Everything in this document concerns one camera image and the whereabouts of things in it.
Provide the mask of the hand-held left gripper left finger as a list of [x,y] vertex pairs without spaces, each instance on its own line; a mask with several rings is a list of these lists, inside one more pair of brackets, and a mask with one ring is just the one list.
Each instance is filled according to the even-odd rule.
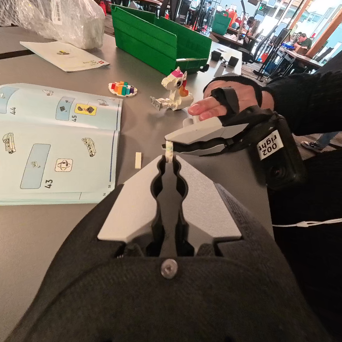
[[97,238],[101,241],[137,243],[146,251],[160,251],[164,226],[158,195],[163,189],[164,155],[158,156],[122,188]]

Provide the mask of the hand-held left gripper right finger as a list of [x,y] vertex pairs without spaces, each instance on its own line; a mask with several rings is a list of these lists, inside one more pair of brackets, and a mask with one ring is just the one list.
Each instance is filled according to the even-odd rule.
[[210,178],[179,156],[173,158],[181,204],[175,228],[177,254],[197,254],[204,244],[237,241],[242,233],[228,204]]

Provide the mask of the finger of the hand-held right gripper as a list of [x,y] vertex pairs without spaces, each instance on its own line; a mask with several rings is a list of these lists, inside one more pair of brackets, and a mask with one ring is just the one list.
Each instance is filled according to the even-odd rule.
[[215,156],[229,149],[231,139],[210,139],[206,142],[199,141],[191,144],[173,143],[173,151],[183,155]]
[[228,139],[234,137],[248,126],[248,123],[223,126],[220,121],[221,118],[223,118],[223,116],[212,117],[185,126],[166,135],[165,140],[189,145],[196,142],[207,142],[216,138]]

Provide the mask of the person's right forearm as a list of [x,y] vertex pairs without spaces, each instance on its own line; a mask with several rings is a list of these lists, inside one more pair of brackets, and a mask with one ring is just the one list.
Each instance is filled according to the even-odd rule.
[[263,91],[274,101],[296,136],[341,132],[342,71],[293,74],[269,82]]

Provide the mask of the white lego unicorn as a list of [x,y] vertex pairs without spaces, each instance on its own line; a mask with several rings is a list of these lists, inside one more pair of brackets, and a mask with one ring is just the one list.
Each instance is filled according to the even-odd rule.
[[186,89],[187,83],[187,72],[182,72],[178,66],[174,71],[172,71],[167,77],[165,77],[161,85],[169,90],[168,98],[150,97],[151,105],[157,110],[171,109],[173,111],[178,111],[189,107],[193,101],[193,95]]

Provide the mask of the rainbow lego plate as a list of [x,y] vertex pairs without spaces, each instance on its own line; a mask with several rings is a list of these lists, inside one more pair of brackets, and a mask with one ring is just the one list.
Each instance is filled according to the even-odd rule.
[[124,81],[109,83],[108,89],[112,94],[119,97],[133,97],[138,93],[136,87]]

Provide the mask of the person's right hand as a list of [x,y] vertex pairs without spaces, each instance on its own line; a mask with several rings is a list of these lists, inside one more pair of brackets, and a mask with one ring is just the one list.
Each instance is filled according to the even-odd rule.
[[207,84],[203,91],[203,99],[193,103],[187,110],[188,114],[198,116],[200,121],[226,115],[227,109],[211,96],[211,91],[215,88],[227,87],[233,88],[236,92],[240,110],[258,104],[254,88],[251,85],[242,84],[240,81],[237,81],[236,77],[233,80],[228,80],[227,77],[220,77]]

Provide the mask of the black white sneaker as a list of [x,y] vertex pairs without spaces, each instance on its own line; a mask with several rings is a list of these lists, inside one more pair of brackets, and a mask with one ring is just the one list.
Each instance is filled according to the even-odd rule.
[[314,151],[314,152],[321,152],[325,149],[325,146],[321,146],[319,143],[317,142],[307,142],[307,141],[302,141],[301,142],[301,146],[306,148],[306,149],[309,149],[311,151]]

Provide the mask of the black office chair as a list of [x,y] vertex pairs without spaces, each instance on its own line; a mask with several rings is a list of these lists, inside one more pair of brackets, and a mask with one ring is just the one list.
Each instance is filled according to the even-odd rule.
[[252,50],[257,41],[257,38],[250,35],[246,35],[244,37],[242,47],[238,48],[238,51],[242,53],[242,64],[254,62],[254,54],[252,53]]

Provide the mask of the open light blue instruction booklet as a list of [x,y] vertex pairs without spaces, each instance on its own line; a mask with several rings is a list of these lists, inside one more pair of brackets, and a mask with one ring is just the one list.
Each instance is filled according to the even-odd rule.
[[123,100],[0,87],[0,204],[98,203],[115,188]]

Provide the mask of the green plastic bin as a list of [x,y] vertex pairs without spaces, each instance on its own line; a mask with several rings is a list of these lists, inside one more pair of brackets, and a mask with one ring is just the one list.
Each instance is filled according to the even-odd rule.
[[164,75],[206,72],[212,40],[156,14],[112,5],[116,46]]

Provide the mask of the person's black clothed torso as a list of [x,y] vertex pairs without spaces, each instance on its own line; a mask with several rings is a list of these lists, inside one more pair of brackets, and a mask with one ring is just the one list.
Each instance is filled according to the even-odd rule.
[[275,241],[335,341],[342,333],[342,152],[304,160],[307,181],[268,191]]

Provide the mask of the wooden pillar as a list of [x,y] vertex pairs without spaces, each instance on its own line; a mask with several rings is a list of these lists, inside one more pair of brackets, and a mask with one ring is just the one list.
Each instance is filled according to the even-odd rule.
[[342,21],[342,7],[338,7],[338,11],[332,15],[331,19],[328,20],[327,25],[319,32],[317,38],[315,38],[311,49],[306,53],[306,57],[313,59],[319,50],[326,43],[328,38],[333,34],[336,28],[340,25]]

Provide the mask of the white folded leaflet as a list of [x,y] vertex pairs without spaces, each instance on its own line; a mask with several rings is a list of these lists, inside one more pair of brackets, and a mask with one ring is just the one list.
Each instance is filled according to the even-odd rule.
[[27,42],[20,44],[65,72],[77,72],[109,66],[110,63],[71,44]]

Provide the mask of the clear plastic bag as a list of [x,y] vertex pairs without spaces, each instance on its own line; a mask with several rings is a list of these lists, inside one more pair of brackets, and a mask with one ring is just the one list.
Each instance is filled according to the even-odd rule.
[[1,0],[0,24],[87,50],[102,47],[105,14],[93,0]]

